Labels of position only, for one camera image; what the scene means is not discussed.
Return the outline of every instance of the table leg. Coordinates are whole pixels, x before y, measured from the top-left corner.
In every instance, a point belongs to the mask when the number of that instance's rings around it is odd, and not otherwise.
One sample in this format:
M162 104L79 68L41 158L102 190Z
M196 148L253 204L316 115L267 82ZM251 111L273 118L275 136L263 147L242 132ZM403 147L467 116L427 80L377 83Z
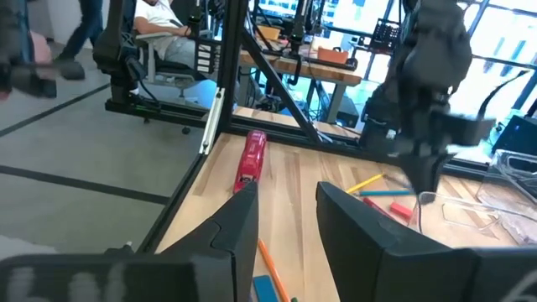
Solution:
M345 85L336 85L334 92L332 93L332 99L330 101L330 106L328 108L328 117L326 117L326 122L334 123L336 122L337 112L339 112L339 107L343 101L343 94L345 93Z
M239 106L245 107L248 103L248 85L250 84L250 75L248 73L239 73L238 100Z
M311 106L311 99L313 98L313 92L315 92L315 81L311 80L310 89L308 89L308 95L305 100L308 102L308 108Z

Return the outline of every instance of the blue block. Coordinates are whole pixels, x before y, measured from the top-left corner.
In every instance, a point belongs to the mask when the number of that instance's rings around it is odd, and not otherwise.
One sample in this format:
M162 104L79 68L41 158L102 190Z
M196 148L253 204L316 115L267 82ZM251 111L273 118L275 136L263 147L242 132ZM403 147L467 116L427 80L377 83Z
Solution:
M278 302L278 296L276 295L270 276L254 277L253 287L258 294L259 302Z

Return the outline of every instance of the floor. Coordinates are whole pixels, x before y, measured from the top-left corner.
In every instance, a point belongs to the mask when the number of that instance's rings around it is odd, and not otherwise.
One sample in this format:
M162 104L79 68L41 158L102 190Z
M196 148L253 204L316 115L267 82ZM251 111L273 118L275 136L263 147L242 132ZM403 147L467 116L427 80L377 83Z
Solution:
M202 129L184 135L180 125L106 112L107 76L90 51L78 60L86 79L59 80L57 99L14 92L0 103L0 259L102 253L125 242L136 249L199 149ZM69 106L48 112L62 104ZM72 185L57 185L58 178ZM102 193L109 190L122 196Z

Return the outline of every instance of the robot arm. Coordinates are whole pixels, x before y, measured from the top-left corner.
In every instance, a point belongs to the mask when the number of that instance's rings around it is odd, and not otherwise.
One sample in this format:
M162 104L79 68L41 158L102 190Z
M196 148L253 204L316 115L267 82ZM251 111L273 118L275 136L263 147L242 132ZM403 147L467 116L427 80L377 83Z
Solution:
M449 99L472 63L464 12L454 0L409 0L400 45L383 84L367 101L360 144L397 154L414 191L436 191L448 144L472 146L493 120L455 116ZM395 132L394 138L387 138Z

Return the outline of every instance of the metal frame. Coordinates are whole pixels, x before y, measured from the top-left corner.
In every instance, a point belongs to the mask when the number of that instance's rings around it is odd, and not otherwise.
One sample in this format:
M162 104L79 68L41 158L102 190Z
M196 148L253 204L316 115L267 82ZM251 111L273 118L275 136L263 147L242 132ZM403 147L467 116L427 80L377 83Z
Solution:
M224 20L222 55L220 58L220 69L218 76L217 89L224 90L224 99L220 119L214 134L216 141L221 133L231 133L246 136L249 131L258 129L265 131L269 141L284 143L301 148L309 148L331 154L340 154L357 159L365 159L385 164L397 164L396 158L389 157L386 154L376 154L364 151L358 147L358 138L348 138L334 134L324 134L317 131L314 126L306 120L302 112L290 99L289 93L285 90L281 80L274 71L271 64L263 57L262 51L255 39L244 28L244 20L248 8L247 0L229 0L227 5L233 9L227 9ZM258 68L267 76L271 86L282 96L293 117L300 125L299 128L282 125L276 122L262 121L249 117L233 116L233 93L237 79L237 69L239 61L239 51L241 44L250 53ZM117 109L107 104L108 109ZM201 111L191 110L187 112L183 107L172 107L166 104L162 107L161 112L149 112L140 110L139 107L132 107L137 115L155 114L154 118L168 122L190 122L196 126L201 126L204 122L200 121ZM139 253L154 253L160 240L167 231L169 224L173 221L175 213L179 210L184 198L186 198L190 187L194 183L201 167L206 160L206 154L200 153L191 167L185 174L185 177L178 185L175 193L169 199L167 206L163 209L158 220L155 222L149 234L143 241L138 250ZM456 177L467 178L471 180L482 180L487 173L488 165L476 162L452 159L444 169L443 174L449 174Z

